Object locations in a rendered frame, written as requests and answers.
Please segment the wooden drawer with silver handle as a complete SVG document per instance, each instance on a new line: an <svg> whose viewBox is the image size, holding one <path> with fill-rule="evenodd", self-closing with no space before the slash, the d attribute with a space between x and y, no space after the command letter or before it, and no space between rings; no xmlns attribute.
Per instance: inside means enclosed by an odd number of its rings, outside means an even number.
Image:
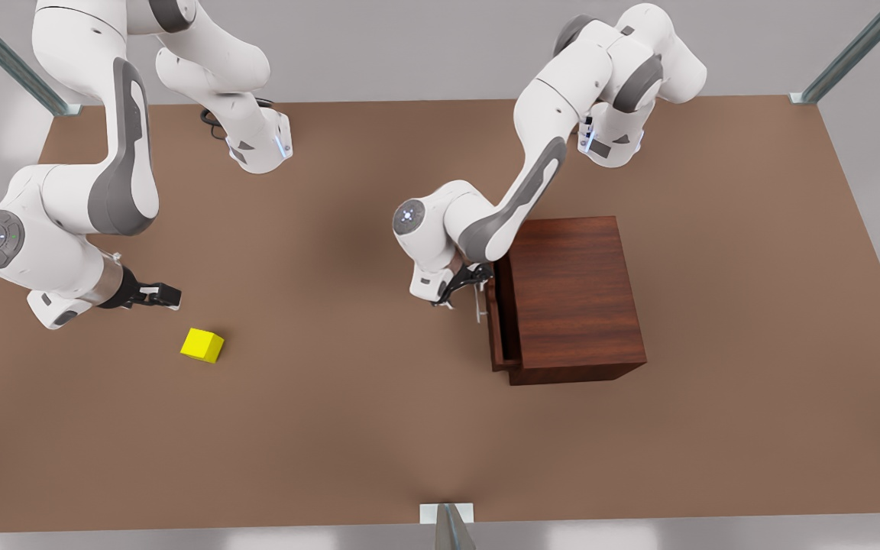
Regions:
<svg viewBox="0 0 880 550"><path fill-rule="evenodd" d="M523 352L509 255L495 262L492 269L493 277L484 284L492 370L513 371L523 365Z"/></svg>

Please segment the yellow cube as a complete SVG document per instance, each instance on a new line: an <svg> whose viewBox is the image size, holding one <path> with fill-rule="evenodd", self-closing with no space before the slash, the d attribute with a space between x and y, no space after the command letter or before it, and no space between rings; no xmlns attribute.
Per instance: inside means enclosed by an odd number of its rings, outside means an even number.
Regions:
<svg viewBox="0 0 880 550"><path fill-rule="evenodd" d="M222 351L224 341L223 337L215 333L201 328L189 328L180 352L188 358L214 364Z"/></svg>

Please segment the dark wooden cabinet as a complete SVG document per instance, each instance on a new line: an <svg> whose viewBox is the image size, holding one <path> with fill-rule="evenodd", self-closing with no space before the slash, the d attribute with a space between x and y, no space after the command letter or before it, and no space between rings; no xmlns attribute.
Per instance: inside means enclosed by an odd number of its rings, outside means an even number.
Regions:
<svg viewBox="0 0 880 550"><path fill-rule="evenodd" d="M522 351L510 384L615 380L645 364L614 216L529 219L507 255Z"/></svg>

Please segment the silver frame post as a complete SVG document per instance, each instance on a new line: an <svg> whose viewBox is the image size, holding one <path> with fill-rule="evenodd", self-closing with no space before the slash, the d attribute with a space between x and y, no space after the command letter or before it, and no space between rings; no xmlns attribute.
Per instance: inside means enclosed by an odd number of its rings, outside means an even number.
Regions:
<svg viewBox="0 0 880 550"><path fill-rule="evenodd" d="M420 504L419 522L434 523L434 550L477 550L467 527L474 522L472 503Z"/></svg>
<svg viewBox="0 0 880 550"><path fill-rule="evenodd" d="M52 116L80 114L82 105L66 103L2 38L0 38L0 67Z"/></svg>
<svg viewBox="0 0 880 550"><path fill-rule="evenodd" d="M880 42L880 11L802 92L788 95L794 105L816 105Z"/></svg>

